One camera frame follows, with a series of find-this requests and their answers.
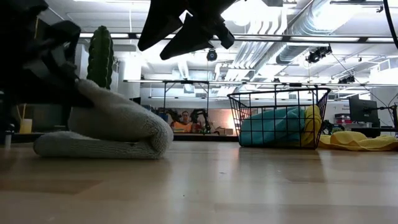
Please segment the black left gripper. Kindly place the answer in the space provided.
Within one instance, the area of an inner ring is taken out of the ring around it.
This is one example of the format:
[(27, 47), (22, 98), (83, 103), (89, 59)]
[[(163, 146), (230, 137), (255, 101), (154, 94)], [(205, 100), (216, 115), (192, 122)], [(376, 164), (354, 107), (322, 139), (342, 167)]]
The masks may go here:
[(72, 21), (46, 25), (40, 33), (42, 78), (24, 68), (37, 34), (38, 18), (17, 23), (1, 19), (1, 91), (13, 103), (93, 107), (75, 86), (75, 50), (81, 29)]

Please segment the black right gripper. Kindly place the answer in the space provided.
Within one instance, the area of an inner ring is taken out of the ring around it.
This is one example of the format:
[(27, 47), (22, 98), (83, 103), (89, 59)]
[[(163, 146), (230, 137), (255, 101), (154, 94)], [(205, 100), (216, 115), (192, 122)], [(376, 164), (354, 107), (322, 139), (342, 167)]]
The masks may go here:
[[(150, 8), (138, 42), (145, 51), (181, 28), (160, 53), (162, 60), (197, 50), (213, 48), (210, 42), (217, 36), (228, 49), (235, 41), (224, 24), (221, 14), (238, 0), (151, 0)], [(180, 15), (187, 9), (184, 23)]]

